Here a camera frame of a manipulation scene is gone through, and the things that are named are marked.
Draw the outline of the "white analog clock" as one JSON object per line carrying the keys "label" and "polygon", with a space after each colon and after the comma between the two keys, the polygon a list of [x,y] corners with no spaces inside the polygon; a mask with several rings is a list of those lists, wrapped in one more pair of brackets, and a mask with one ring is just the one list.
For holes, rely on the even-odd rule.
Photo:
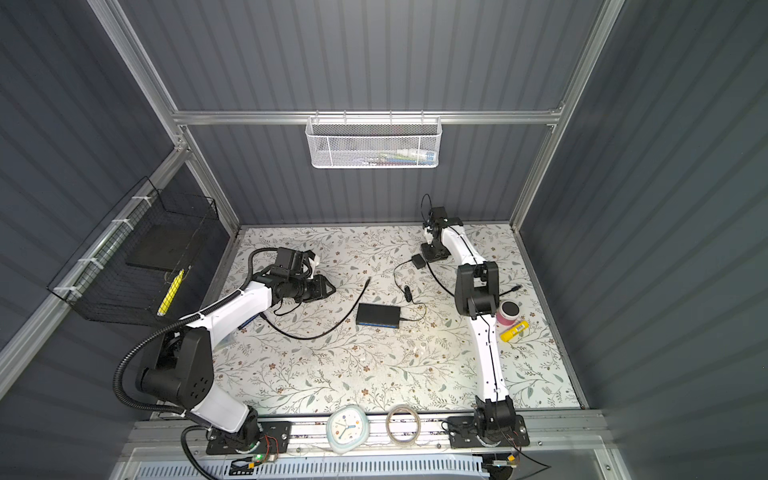
{"label": "white analog clock", "polygon": [[333,413],[326,422],[326,438],[336,454],[344,454],[363,445],[370,436],[370,422],[358,405],[347,405]]}

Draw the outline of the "pink tape roll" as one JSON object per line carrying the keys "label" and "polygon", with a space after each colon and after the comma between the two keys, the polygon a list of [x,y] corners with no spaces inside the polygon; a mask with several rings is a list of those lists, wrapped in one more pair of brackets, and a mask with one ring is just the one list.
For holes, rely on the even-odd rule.
{"label": "pink tape roll", "polygon": [[496,310],[497,323],[503,327],[513,326],[520,317],[520,307],[517,303],[504,300]]}

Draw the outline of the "yellow marker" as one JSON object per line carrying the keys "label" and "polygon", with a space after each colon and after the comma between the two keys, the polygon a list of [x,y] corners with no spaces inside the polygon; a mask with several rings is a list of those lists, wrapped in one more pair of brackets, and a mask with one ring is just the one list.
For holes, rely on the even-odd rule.
{"label": "yellow marker", "polygon": [[502,332],[500,334],[500,339],[503,342],[509,343],[513,339],[519,337],[522,335],[527,329],[529,328],[529,322],[528,321],[519,321],[515,323],[514,325],[510,326],[507,330]]}

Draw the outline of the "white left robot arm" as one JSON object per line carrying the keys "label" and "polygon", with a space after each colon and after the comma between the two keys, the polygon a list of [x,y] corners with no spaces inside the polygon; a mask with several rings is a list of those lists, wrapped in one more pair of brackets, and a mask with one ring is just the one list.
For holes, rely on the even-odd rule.
{"label": "white left robot arm", "polygon": [[188,418],[218,434],[231,449],[254,449],[262,438],[258,414],[216,384],[213,350],[285,298],[304,304],[330,297],[335,287],[316,272],[318,264],[310,250],[252,251],[240,287],[158,329],[125,355],[113,376],[114,395],[136,410]]}

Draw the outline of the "black power adapter with cord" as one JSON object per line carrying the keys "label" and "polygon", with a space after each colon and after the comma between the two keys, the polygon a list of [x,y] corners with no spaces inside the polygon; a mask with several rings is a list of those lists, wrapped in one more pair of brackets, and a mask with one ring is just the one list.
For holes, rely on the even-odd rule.
{"label": "black power adapter with cord", "polygon": [[426,266],[426,261],[424,260],[424,257],[421,254],[414,254],[410,259],[400,262],[393,269],[393,280],[395,282],[395,286],[403,295],[403,298],[406,301],[406,304],[410,307],[416,307],[417,310],[421,313],[421,319],[423,319],[426,316],[427,307],[423,302],[416,301],[414,299],[414,294],[411,287],[408,284],[402,283],[400,281],[399,271],[402,268],[410,268],[414,272],[418,272],[419,270],[423,269],[425,266]]}

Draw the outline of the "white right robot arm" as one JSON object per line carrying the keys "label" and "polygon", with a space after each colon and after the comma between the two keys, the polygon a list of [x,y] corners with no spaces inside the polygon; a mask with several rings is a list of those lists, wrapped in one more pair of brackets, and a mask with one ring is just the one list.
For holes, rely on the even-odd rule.
{"label": "white right robot arm", "polygon": [[516,410],[506,386],[498,340],[496,313],[500,306],[499,269],[474,247],[463,222],[432,207],[426,216],[421,254],[429,264],[452,259],[456,263],[453,299],[458,314],[468,320],[478,361],[478,393],[474,425],[485,442],[496,443],[512,433]]}

